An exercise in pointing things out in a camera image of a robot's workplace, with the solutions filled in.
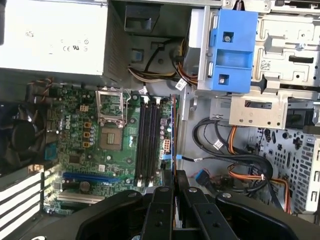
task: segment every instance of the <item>cooling fan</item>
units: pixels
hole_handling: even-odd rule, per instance
[[[44,118],[33,105],[5,103],[0,107],[1,174],[24,167],[45,147]]]

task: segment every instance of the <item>green motherboard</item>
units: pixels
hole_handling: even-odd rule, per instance
[[[54,165],[45,180],[44,210],[48,213],[68,215],[91,204],[86,198],[68,200],[70,196],[65,193],[110,197],[123,190],[143,192],[148,186],[160,186],[162,169],[171,167],[168,161],[164,164],[163,158],[171,151],[171,98],[157,98],[155,177],[148,184],[137,184],[140,115],[146,98],[129,92],[118,94],[121,90],[109,91],[111,94],[106,91],[99,96],[97,104],[96,91],[57,89],[56,101],[47,111],[47,132],[58,135],[57,142],[47,147],[55,152],[54,158],[47,159]],[[98,113],[109,118],[100,121]]]

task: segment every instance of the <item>motherboard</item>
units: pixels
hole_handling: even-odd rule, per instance
[[[46,148],[54,167],[44,210],[69,215],[124,190],[161,186],[172,167],[172,106],[170,96],[58,88],[47,111],[47,134],[57,141]]]

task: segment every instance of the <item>black ram slot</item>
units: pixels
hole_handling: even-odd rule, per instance
[[[143,180],[146,186],[148,186],[148,172],[149,172],[149,168],[150,168],[150,164],[151,164],[151,138],[152,138],[152,134],[153,134],[153,128],[152,128],[152,124],[153,124],[153,116],[154,116],[154,105],[152,103],[150,103],[149,106],[149,115],[148,115],[148,122],[147,122],[147,131],[146,131],[146,143],[145,143],[145,159],[144,159],[144,175],[143,175]]]
[[[156,163],[158,161],[157,143],[159,142],[160,135],[160,106],[154,104],[151,112],[151,135],[149,137],[149,154],[148,154],[148,168],[147,168],[147,181],[146,184],[154,180],[156,171]]]
[[[135,185],[137,185],[138,181],[141,180],[143,176],[143,161],[144,161],[143,155],[144,155],[146,120],[147,120],[147,106],[145,104],[142,104],[140,107],[138,141],[137,141],[137,151],[136,151],[136,159],[135,159],[135,176],[134,176]]]

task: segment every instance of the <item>ce marking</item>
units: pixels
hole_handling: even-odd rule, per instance
[[[70,47],[69,47],[69,46],[64,46],[64,47],[63,47],[63,51],[65,51],[65,52],[66,52],[66,51],[70,52]]]

